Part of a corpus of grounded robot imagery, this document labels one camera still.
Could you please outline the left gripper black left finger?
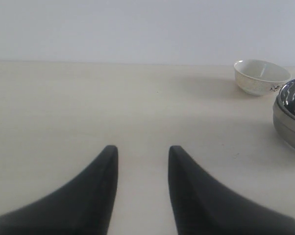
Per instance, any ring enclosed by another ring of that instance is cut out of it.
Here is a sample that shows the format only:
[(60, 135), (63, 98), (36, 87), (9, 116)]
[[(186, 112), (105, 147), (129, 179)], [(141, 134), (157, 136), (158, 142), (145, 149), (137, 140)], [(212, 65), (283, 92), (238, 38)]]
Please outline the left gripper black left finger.
[(0, 235), (105, 235), (114, 207), (119, 158), (106, 146), (53, 193), (0, 215)]

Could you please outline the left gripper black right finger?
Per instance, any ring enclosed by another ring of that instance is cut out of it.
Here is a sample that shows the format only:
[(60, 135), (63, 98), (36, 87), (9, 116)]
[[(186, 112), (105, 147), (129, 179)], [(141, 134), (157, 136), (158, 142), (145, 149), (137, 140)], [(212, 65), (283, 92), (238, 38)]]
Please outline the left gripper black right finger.
[(213, 178), (179, 145), (169, 149), (168, 183), (180, 235), (295, 235), (295, 219)]

